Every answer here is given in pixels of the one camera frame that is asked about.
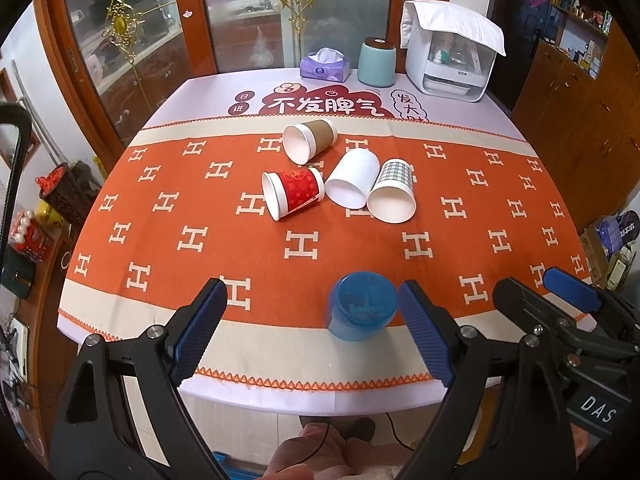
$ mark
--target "red paper cup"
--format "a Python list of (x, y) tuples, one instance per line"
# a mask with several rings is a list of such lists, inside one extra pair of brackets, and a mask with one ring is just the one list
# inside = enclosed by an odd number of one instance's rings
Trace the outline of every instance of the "red paper cup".
[(324, 182), (316, 168), (262, 174), (262, 192), (274, 220), (280, 220), (324, 198)]

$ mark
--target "snack package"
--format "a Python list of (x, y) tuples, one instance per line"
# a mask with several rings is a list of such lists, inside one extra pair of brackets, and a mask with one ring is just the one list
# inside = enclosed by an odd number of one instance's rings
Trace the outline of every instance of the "snack package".
[(53, 238), (35, 219), (33, 211), (21, 209), (9, 229), (9, 243), (33, 262), (42, 262), (49, 255)]

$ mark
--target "cardboard box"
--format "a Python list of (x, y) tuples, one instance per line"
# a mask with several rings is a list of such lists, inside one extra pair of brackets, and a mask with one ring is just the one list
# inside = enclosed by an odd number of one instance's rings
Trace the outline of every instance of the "cardboard box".
[(595, 221), (580, 235), (580, 241), (584, 254), (587, 256), (591, 271), (591, 283), (600, 287), (606, 286), (607, 276), (609, 275), (609, 262), (605, 256), (604, 249), (598, 238), (596, 225), (600, 219)]

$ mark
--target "blue gripper pad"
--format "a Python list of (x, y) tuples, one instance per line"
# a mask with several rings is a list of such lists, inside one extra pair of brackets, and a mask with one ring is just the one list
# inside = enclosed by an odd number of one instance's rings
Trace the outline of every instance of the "blue gripper pad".
[[(187, 326), (182, 330), (182, 333), (178, 334), (173, 344), (174, 366), (170, 377), (176, 387), (196, 371), (198, 363), (225, 313), (226, 285), (220, 280), (209, 280), (193, 303), (182, 308), (192, 309), (193, 312)], [(172, 320), (167, 324), (170, 334)]]
[[(449, 363), (449, 345), (447, 345), (447, 341), (427, 313), (426, 301), (424, 300), (429, 302), (431, 308), (437, 308), (431, 304), (417, 283), (404, 282), (400, 285), (398, 308), (402, 318), (411, 333), (415, 345), (418, 347), (418, 352), (420, 352), (420, 356), (429, 373), (436, 379), (441, 380), (442, 384), (448, 388), (455, 379), (455, 373)], [(457, 330), (456, 322), (453, 321), (453, 318), (451, 318), (451, 321)]]
[(564, 272), (557, 267), (547, 269), (542, 277), (546, 290), (559, 296), (578, 310), (589, 314), (597, 312), (602, 305), (598, 293), (591, 285)]

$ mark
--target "teal canister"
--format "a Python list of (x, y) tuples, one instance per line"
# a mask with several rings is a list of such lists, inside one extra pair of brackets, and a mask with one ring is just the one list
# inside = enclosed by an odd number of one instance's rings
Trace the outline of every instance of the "teal canister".
[(366, 38), (360, 49), (358, 81), (376, 88), (396, 81), (396, 46), (382, 38)]

